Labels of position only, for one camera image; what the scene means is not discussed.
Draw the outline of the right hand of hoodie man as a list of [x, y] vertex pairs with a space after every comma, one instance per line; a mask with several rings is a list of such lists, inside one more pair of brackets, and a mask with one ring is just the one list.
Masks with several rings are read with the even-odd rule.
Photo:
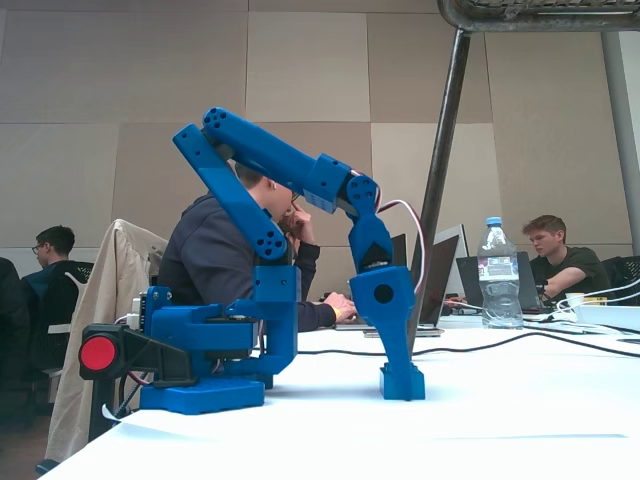
[[357, 315], [354, 302], [341, 293], [331, 292], [323, 303], [334, 311], [336, 324], [351, 323]]

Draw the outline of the left hand of hoodie man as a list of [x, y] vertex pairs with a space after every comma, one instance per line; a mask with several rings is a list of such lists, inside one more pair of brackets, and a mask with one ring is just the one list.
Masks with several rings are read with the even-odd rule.
[[286, 226], [286, 233], [292, 242], [315, 245], [312, 217], [295, 201], [281, 219], [281, 224]]

